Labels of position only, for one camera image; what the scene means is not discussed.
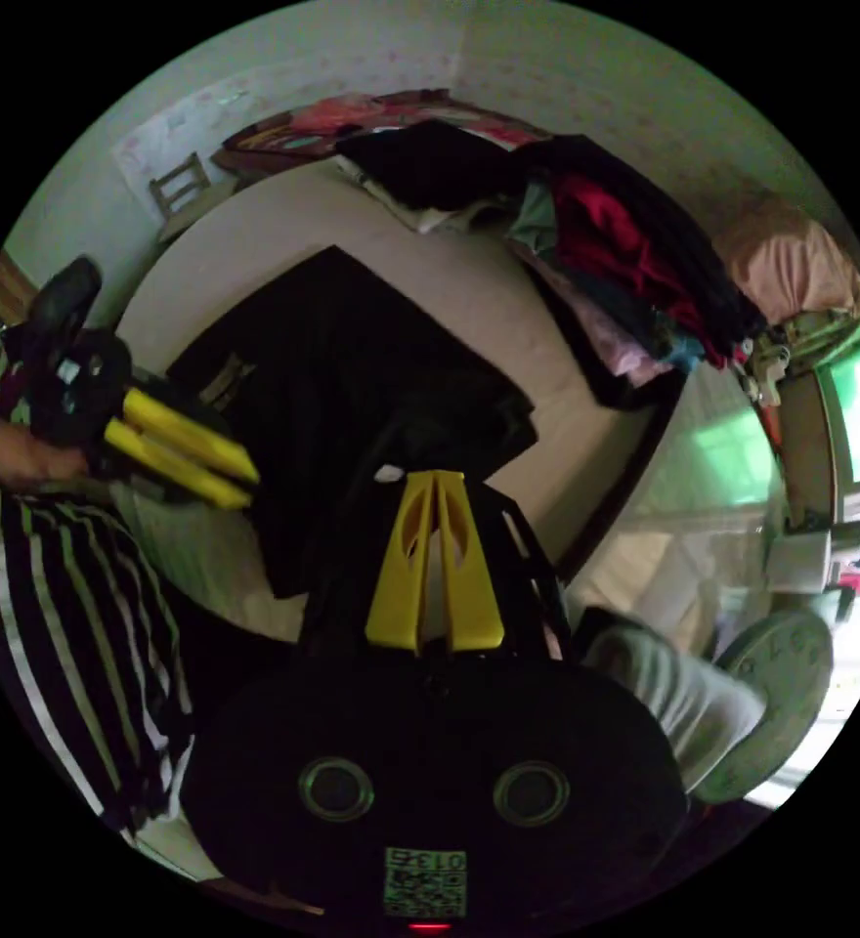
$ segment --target striped shirt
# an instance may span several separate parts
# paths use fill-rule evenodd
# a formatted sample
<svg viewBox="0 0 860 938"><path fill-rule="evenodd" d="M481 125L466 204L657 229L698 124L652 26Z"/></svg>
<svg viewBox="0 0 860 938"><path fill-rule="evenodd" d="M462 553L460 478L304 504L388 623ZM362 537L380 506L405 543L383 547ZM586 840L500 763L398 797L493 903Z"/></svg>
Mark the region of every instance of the striped shirt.
<svg viewBox="0 0 860 938"><path fill-rule="evenodd" d="M3 380L0 416L16 419ZM193 745L179 631L116 513L0 488L0 684L33 742L125 839L178 817Z"/></svg>

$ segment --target wall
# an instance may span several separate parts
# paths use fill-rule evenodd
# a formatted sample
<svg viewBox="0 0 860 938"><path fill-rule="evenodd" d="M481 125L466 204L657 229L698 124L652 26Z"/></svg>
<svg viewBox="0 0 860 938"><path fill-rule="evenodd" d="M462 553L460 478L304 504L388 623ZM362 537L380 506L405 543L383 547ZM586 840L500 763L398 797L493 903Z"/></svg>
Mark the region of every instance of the wall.
<svg viewBox="0 0 860 938"><path fill-rule="evenodd" d="M798 525L805 510L831 515L835 498L831 434L813 373L786 381L779 393L789 507Z"/></svg>
<svg viewBox="0 0 860 938"><path fill-rule="evenodd" d="M128 92L75 141L24 208L7 251L35 283L91 254L105 286L90 322L114 321L153 260L161 224L134 179L165 173L193 149L207 158L245 124L343 84L378 94L452 84L470 10L459 0L317 0L208 40ZM135 133L142 156L128 165Z"/></svg>
<svg viewBox="0 0 860 938"><path fill-rule="evenodd" d="M656 40L545 0L316 0L216 36L128 92L75 142L7 250L37 283L92 254L106 277L92 321L114 321L155 256L161 223L148 179L193 149L207 159L279 110L344 90L421 86L451 86L483 107L589 134L711 234L759 192L778 192L825 224L860 267L830 194L743 99Z"/></svg>
<svg viewBox="0 0 860 938"><path fill-rule="evenodd" d="M860 268L860 245L800 154L719 79L640 32L562 3L487 0L454 89L481 107L584 133L715 235L764 190L800 204Z"/></svg>

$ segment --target hand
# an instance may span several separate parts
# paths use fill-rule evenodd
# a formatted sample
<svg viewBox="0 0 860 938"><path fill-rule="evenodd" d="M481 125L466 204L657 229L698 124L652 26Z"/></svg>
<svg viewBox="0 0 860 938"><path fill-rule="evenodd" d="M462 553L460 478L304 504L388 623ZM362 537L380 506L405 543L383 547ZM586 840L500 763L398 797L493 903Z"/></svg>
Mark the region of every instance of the hand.
<svg viewBox="0 0 860 938"><path fill-rule="evenodd" d="M0 485L34 489L50 482L69 482L88 472L80 449L59 449L37 440L28 427L0 419Z"/></svg>

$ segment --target yellow handle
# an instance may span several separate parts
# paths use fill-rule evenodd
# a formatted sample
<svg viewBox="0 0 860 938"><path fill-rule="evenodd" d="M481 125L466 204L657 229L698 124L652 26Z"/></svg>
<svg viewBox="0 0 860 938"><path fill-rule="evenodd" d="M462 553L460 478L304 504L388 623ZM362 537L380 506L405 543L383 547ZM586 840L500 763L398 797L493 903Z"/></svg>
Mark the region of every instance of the yellow handle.
<svg viewBox="0 0 860 938"><path fill-rule="evenodd" d="M365 626L372 645L419 651L433 495L432 472L408 475Z"/></svg>
<svg viewBox="0 0 860 938"><path fill-rule="evenodd" d="M504 640L505 627L462 474L435 475L443 542L443 586L450 614L450 651L498 648Z"/></svg>
<svg viewBox="0 0 860 938"><path fill-rule="evenodd" d="M136 430L111 420L105 428L105 440L154 472L210 501L219 508L237 510L251 503L251 496L220 479L207 469L196 466L170 449L141 436Z"/></svg>
<svg viewBox="0 0 860 938"><path fill-rule="evenodd" d="M189 420L137 388L131 388L124 398L124 417L210 469L236 479L260 482L260 475L243 446Z"/></svg>

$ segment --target qr code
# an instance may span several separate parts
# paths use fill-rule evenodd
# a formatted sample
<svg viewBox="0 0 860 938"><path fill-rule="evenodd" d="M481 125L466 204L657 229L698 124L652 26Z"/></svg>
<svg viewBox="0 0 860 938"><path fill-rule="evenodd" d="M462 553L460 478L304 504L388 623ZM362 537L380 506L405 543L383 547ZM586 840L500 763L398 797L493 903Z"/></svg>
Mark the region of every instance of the qr code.
<svg viewBox="0 0 860 938"><path fill-rule="evenodd" d="M410 918L466 915L466 855L461 850L385 851L384 912Z"/></svg>

